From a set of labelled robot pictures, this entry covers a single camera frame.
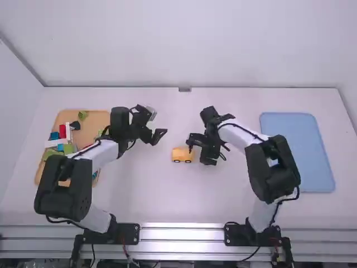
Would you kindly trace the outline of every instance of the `blue toy block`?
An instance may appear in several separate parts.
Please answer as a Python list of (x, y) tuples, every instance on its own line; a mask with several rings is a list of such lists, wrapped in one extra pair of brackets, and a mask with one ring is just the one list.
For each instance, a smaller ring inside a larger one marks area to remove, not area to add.
[(58, 150), (59, 152), (63, 152), (63, 151), (65, 150), (64, 144), (63, 144), (63, 143), (58, 144), (58, 145), (57, 145), (57, 150)]
[(59, 132), (51, 132), (50, 134), (50, 141), (53, 141), (53, 140), (58, 140), (60, 138), (60, 133)]
[(96, 171), (95, 173), (93, 173), (93, 175), (91, 176), (92, 180), (95, 180), (98, 176), (98, 171)]

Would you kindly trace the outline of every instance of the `cork board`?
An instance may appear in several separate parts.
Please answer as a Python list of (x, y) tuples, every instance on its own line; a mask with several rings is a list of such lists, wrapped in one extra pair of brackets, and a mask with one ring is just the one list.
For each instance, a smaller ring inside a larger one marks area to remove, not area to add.
[[(78, 119), (78, 112), (80, 110), (67, 109), (62, 110), (58, 113), (54, 125), (52, 127), (52, 132), (59, 131), (59, 125), (64, 124), (65, 122), (79, 121), (81, 129), (77, 131), (72, 131), (73, 134), (73, 143), (78, 147), (78, 150), (83, 149), (84, 147), (93, 144), (94, 137), (98, 135), (99, 130), (103, 130), (107, 125), (110, 124), (110, 113), (108, 111), (86, 111), (88, 113), (87, 118), (84, 121)], [(40, 160), (36, 176), (35, 184), (39, 185), (42, 177), (42, 172), (45, 167), (45, 162)], [(93, 187), (97, 184), (99, 179), (98, 174), (97, 178), (93, 181)], [(70, 179), (67, 181), (60, 181), (60, 186), (68, 187), (70, 185)]]

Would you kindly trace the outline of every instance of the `white wall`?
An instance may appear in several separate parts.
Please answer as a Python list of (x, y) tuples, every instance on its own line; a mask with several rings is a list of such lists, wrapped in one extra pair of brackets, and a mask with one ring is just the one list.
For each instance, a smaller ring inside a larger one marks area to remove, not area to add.
[(12, 176), (42, 90), (42, 85), (0, 39), (0, 200)]
[(4, 0), (48, 85), (337, 86), (357, 124), (355, 0)]

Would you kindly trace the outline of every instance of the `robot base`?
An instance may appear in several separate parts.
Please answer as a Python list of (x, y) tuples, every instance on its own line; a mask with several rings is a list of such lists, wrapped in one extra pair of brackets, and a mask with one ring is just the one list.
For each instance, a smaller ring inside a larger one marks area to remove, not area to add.
[(83, 244), (137, 245), (139, 234), (140, 225), (137, 223), (116, 223), (114, 236), (85, 230)]
[(237, 246), (281, 246), (282, 237), (279, 226), (270, 226), (257, 233), (246, 219), (245, 224), (228, 222), (224, 225), (224, 243), (229, 247)]

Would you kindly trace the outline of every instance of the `blue mat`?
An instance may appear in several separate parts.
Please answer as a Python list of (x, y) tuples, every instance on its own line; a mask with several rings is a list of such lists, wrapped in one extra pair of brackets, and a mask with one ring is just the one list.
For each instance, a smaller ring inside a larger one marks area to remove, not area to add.
[(308, 113), (262, 113), (262, 133), (283, 135), (290, 146), (301, 176), (302, 192), (331, 193), (335, 181), (319, 127)]

